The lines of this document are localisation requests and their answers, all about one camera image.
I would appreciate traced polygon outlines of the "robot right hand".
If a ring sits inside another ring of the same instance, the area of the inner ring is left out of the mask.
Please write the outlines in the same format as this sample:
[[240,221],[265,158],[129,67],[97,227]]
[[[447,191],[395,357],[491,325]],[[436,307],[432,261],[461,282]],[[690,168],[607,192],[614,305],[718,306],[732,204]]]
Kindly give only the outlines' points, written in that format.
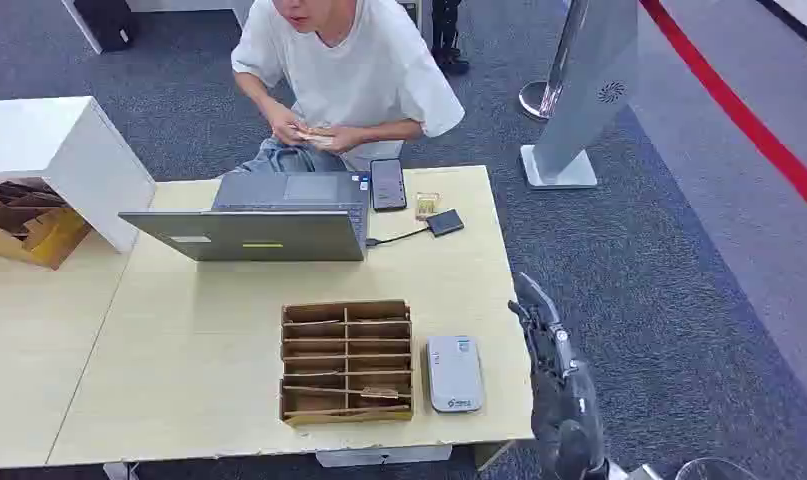
[[541,285],[521,272],[514,288],[508,308],[524,331],[534,391],[544,396],[532,425],[546,447],[545,472],[551,479],[606,479],[610,463],[590,366]]

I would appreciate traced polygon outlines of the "person's left hand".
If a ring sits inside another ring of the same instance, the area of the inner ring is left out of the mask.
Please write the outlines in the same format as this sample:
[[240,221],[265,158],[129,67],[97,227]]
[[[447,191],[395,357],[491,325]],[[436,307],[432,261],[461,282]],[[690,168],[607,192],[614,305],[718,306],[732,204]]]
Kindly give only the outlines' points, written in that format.
[[318,149],[340,154],[346,153],[366,142],[367,130],[357,127],[313,128],[309,131],[311,143]]

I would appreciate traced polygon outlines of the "person's right hand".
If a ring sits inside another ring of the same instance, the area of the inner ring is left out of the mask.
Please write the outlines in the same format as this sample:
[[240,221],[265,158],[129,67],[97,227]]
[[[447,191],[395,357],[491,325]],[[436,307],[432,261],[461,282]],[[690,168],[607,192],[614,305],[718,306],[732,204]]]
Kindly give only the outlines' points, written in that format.
[[306,126],[303,121],[289,108],[274,102],[264,108],[273,135],[282,143],[297,145],[305,143],[304,134]]

